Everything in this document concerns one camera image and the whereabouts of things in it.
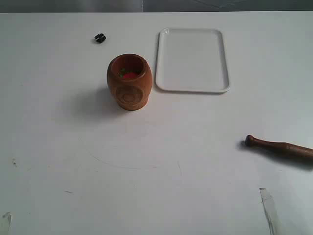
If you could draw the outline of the dark wooden pestle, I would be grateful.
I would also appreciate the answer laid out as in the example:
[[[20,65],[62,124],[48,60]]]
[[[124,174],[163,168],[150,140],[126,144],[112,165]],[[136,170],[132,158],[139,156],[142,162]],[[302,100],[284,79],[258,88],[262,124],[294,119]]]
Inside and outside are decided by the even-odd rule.
[[[276,152],[281,155],[288,155],[309,160],[313,159],[312,149],[287,142],[265,141],[255,138],[252,135],[247,135],[245,139],[245,145],[248,147],[262,148],[268,151]]]

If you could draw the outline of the red object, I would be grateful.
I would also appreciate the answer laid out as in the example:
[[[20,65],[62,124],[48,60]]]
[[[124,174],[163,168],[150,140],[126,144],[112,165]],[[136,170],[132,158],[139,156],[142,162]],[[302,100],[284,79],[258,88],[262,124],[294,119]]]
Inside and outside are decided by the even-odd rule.
[[[135,72],[127,72],[123,75],[123,79],[125,80],[132,80],[137,78],[138,74]]]

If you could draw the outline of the wooden barrel-shaped cup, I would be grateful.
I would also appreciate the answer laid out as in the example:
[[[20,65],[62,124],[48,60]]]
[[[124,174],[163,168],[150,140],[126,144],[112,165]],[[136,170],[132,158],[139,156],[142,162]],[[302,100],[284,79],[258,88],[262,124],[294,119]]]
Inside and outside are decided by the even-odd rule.
[[[120,70],[135,72],[137,78],[125,80]],[[114,58],[107,69],[107,85],[120,107],[125,110],[138,110],[146,105],[152,89],[152,72],[147,61],[136,54],[122,54]]]

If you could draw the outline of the white rectangular plastic tray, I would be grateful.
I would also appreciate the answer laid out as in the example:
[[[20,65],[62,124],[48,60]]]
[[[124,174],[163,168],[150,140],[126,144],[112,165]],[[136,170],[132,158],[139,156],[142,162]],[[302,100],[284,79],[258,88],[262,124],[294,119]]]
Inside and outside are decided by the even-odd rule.
[[[155,82],[166,92],[223,94],[230,89],[223,35],[216,29],[159,33]]]

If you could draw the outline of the small black plastic clip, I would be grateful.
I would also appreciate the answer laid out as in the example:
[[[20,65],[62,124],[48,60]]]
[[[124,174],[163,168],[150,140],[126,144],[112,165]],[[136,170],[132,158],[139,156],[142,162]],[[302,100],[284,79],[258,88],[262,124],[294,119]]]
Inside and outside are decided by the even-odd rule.
[[[101,44],[106,40],[106,36],[103,33],[99,33],[94,37],[96,43]]]

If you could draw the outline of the clear tape strip right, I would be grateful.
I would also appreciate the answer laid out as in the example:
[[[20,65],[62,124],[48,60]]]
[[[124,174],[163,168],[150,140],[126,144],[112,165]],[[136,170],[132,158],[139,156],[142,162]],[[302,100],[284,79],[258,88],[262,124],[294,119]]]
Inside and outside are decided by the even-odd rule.
[[[271,235],[279,235],[280,226],[274,199],[266,188],[259,188],[259,191],[262,199],[265,217],[268,222],[269,232]]]

